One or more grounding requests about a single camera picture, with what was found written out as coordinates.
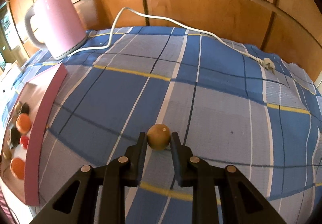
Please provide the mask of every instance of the bed sheet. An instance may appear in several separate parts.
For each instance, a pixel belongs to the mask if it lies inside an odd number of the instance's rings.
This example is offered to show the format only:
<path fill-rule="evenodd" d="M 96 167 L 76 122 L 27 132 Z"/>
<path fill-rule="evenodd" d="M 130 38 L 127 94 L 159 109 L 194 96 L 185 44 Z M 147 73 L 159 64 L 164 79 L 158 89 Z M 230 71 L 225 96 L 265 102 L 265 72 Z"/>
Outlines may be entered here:
<path fill-rule="evenodd" d="M 83 47 L 106 45 L 109 31 L 92 31 Z M 44 135 L 35 214 L 82 165 L 107 164 L 141 131 L 164 123 L 209 164 L 236 165 L 287 223 L 304 223 L 322 194 L 322 97 L 305 71 L 224 40 L 270 58 L 272 74 L 215 38 L 182 28 L 115 32 L 108 49 L 60 61 L 39 50 L 6 100 L 3 125 L 26 81 L 66 66 Z M 191 223 L 192 189 L 174 181 L 170 148 L 147 153 L 140 187 L 125 192 L 126 223 Z"/>

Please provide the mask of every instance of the kettle base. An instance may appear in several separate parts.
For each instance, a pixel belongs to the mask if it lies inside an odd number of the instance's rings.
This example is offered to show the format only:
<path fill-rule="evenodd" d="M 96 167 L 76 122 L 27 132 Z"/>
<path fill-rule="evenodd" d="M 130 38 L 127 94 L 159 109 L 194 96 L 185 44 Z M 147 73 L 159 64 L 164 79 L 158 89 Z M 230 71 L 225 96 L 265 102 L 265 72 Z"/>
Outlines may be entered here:
<path fill-rule="evenodd" d="M 73 48 L 69 49 L 68 51 L 66 51 L 65 53 L 63 53 L 62 55 L 56 57 L 56 56 L 53 56 L 53 58 L 55 60 L 61 60 L 63 58 L 65 58 L 68 54 L 72 53 L 73 51 L 79 49 L 87 40 L 87 37 L 88 37 L 88 33 L 86 33 L 85 37 L 79 42 L 77 43 Z"/>

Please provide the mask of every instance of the dark green object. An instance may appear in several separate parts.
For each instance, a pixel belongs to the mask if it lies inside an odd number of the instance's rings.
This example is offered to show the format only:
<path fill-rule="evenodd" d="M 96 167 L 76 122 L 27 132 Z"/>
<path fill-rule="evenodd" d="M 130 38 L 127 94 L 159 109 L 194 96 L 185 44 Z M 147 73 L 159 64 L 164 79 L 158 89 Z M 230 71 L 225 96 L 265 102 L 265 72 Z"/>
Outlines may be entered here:
<path fill-rule="evenodd" d="M 25 102 L 25 103 L 21 106 L 21 109 L 20 109 L 20 113 L 19 113 L 19 114 L 21 114 L 21 113 L 26 113 L 26 114 L 28 114 L 28 115 L 29 115 L 29 110 L 30 110 L 29 105 L 27 104 L 27 102 Z"/>
<path fill-rule="evenodd" d="M 17 128 L 12 127 L 10 129 L 10 137 L 8 139 L 8 146 L 11 150 L 19 145 L 20 137 L 21 135 Z"/>

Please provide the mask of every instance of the pink tray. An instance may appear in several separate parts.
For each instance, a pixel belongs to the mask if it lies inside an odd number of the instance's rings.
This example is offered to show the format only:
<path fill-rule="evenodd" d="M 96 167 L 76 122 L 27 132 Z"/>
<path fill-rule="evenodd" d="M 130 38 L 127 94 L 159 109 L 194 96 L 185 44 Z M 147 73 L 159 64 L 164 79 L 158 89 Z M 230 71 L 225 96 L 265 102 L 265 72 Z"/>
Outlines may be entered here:
<path fill-rule="evenodd" d="M 9 149 L 7 140 L 11 125 L 7 125 L 2 143 L 2 162 L 0 164 L 0 177 L 7 187 L 26 205 L 39 205 L 38 195 L 38 170 L 39 158 L 44 132 L 58 90 L 67 75 L 63 64 L 57 64 L 33 77 L 23 87 L 18 96 L 18 101 L 30 105 L 30 119 L 33 126 L 29 131 L 28 149 L 25 152 L 25 179 L 15 178 L 10 170 L 10 161 L 3 157 L 4 149 Z M 12 152 L 13 157 L 24 156 L 21 146 Z"/>

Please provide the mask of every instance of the white power cord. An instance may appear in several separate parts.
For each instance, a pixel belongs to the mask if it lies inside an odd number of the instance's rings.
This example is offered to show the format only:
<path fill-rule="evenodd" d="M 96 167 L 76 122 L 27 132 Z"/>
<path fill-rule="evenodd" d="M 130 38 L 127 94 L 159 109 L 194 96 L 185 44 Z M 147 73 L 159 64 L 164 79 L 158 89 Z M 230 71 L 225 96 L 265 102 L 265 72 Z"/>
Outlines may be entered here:
<path fill-rule="evenodd" d="M 260 59 L 260 58 L 256 58 L 255 56 L 253 56 L 253 55 L 251 55 L 251 54 L 249 54 L 249 53 L 247 53 L 247 52 L 243 52 L 243 51 L 240 51 L 240 50 L 238 50 L 238 49 L 234 49 L 233 47 L 229 46 L 227 43 L 225 43 L 221 38 L 219 38 L 219 37 L 218 37 L 217 35 L 215 35 L 214 33 L 211 33 L 211 32 L 209 32 L 209 31 L 205 31 L 205 30 L 198 30 L 198 29 L 194 29 L 194 28 L 192 28 L 192 27 L 188 27 L 188 26 L 186 26 L 186 25 L 184 25 L 184 24 L 182 24 L 182 23 L 180 23 L 180 22 L 177 22 L 177 21 L 175 21 L 175 20 L 173 20 L 173 19 L 170 19 L 170 18 L 167 18 L 167 17 L 162 17 L 162 16 L 153 16 L 153 15 L 143 14 L 143 13 L 137 12 L 137 11 L 135 11 L 135 10 L 133 10 L 133 9 L 129 8 L 129 7 L 124 7 L 124 8 L 123 8 L 123 9 L 121 9 L 121 10 L 119 11 L 119 13 L 117 14 L 117 16 L 116 16 L 116 18 L 115 18 L 115 20 L 114 20 L 114 22 L 113 22 L 113 25 L 112 25 L 112 27 L 111 27 L 111 31 L 110 31 L 110 34 L 109 34 L 109 39 L 108 39 L 108 44 L 107 44 L 107 45 L 105 45 L 105 46 L 96 46 L 96 47 L 81 48 L 81 49 L 78 49 L 78 50 L 76 50 L 76 51 L 74 51 L 74 52 L 72 52 L 72 53 L 68 54 L 67 56 L 68 56 L 68 57 L 70 57 L 70 56 L 72 56 L 73 54 L 75 54 L 75 53 L 77 53 L 77 52 L 80 52 L 80 51 L 84 51 L 84 50 L 99 50 L 99 49 L 107 49 L 109 46 L 111 46 L 111 44 L 112 44 L 112 36 L 113 36 L 113 32 L 114 32 L 115 25 L 116 25 L 116 23 L 118 22 L 119 17 L 121 16 L 121 14 L 122 14 L 122 12 L 123 12 L 124 10 L 129 10 L 129 11 L 131 11 L 131 12 L 133 12 L 133 13 L 135 13 L 135 14 L 139 15 L 139 16 L 146 17 L 146 18 L 151 18 L 151 19 L 160 19 L 160 20 L 167 20 L 167 21 L 171 21 L 171 22 L 173 22 L 173 23 L 175 23 L 175 24 L 177 24 L 177 25 L 179 25 L 179 26 L 181 26 L 181 27 L 183 27 L 183 28 L 186 28 L 186 29 L 189 29 L 189 30 L 193 30 L 193 31 L 196 31 L 196 32 L 201 32 L 201 33 L 208 34 L 208 35 L 210 35 L 210 36 L 212 36 L 212 37 L 215 37 L 217 40 L 219 40 L 222 44 L 226 45 L 227 47 L 230 47 L 231 49 L 233 49 L 233 50 L 235 50 L 235 51 L 238 51 L 239 53 L 241 53 L 241 54 L 243 54 L 243 55 L 245 55 L 245 56 L 247 56 L 247 57 L 249 57 L 249 58 L 252 58 L 253 60 L 257 61 L 257 62 L 258 62 L 260 65 L 262 65 L 265 69 L 270 69 L 270 70 L 272 70 L 272 67 L 273 67 L 273 65 L 274 65 L 274 64 L 273 64 L 273 62 L 272 62 L 269 58 L 265 58 L 264 60 L 266 60 L 266 61 L 265 61 L 265 63 L 263 63 L 263 60 L 262 60 L 262 59 Z"/>

